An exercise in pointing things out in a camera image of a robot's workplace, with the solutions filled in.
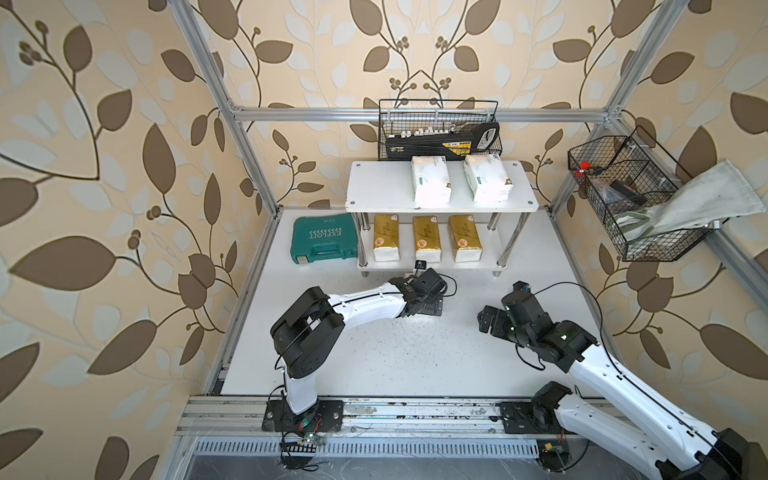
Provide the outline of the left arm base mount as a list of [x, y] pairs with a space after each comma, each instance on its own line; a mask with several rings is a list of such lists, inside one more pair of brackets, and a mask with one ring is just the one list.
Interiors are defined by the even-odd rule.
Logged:
[[341, 400], [318, 400], [303, 413], [296, 414], [286, 400], [269, 400], [262, 420], [263, 432], [310, 433], [338, 432], [344, 418], [344, 402]]

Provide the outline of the gold tissue pack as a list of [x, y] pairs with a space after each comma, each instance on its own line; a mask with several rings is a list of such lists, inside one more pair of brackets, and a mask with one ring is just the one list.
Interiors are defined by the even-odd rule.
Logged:
[[373, 256], [376, 262], [400, 260], [399, 217], [377, 214], [374, 218]]
[[448, 220], [450, 241], [457, 263], [480, 261], [483, 246], [472, 215], [452, 215]]
[[442, 245], [439, 223], [435, 216], [413, 218], [415, 259], [427, 263], [439, 263], [442, 259]]

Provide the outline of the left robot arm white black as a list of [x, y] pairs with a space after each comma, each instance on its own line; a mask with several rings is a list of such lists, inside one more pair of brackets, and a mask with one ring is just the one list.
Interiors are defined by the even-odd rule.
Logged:
[[448, 279], [429, 268], [355, 293], [329, 295], [318, 286], [303, 292], [270, 329], [290, 412], [316, 408], [315, 373], [345, 331], [415, 315], [439, 317]]

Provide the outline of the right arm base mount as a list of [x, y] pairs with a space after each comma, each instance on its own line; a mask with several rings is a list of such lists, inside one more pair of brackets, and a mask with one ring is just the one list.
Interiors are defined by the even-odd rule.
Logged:
[[531, 402], [509, 401], [498, 403], [497, 406], [505, 434], [571, 434], [571, 431], [561, 427], [553, 413], [544, 413]]

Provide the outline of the white tissue pack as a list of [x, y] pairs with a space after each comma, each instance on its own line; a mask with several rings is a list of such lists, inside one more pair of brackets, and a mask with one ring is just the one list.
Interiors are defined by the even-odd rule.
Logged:
[[414, 156], [411, 168], [417, 207], [442, 207], [450, 202], [452, 185], [444, 156]]
[[505, 202], [509, 198], [513, 182], [498, 154], [467, 155], [463, 168], [476, 203]]

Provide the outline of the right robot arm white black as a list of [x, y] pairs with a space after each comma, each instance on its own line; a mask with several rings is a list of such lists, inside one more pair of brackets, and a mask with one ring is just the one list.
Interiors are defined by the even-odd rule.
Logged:
[[550, 381], [530, 400], [525, 424], [577, 434], [648, 479], [760, 479], [765, 455], [735, 430], [716, 430], [658, 393], [580, 325], [554, 322], [529, 284], [518, 281], [499, 308], [477, 315], [479, 329], [528, 349], [538, 371], [557, 367], [622, 413], [596, 410], [574, 388]]

